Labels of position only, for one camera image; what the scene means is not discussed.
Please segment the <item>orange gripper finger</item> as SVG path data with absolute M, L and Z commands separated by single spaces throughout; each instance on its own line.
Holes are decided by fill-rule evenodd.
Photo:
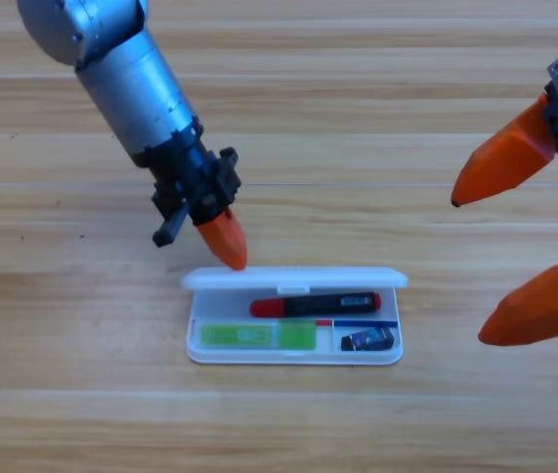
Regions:
M 558 337 L 558 265 L 506 295 L 478 339 L 492 346 L 521 346 Z

